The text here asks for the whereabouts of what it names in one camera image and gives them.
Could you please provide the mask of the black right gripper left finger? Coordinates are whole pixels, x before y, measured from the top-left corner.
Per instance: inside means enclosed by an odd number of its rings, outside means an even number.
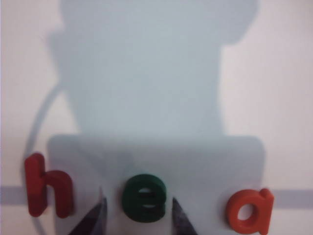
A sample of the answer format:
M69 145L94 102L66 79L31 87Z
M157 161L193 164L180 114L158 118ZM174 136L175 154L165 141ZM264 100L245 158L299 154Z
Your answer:
M99 188L98 203L73 228L69 235L105 235L108 205L103 190Z

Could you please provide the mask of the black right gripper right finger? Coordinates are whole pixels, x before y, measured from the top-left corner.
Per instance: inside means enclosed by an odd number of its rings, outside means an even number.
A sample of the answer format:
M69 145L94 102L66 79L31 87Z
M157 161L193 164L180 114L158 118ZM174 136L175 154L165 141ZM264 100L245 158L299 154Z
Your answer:
M188 216L173 197L172 200L172 234L173 235L197 235L195 228L189 221Z

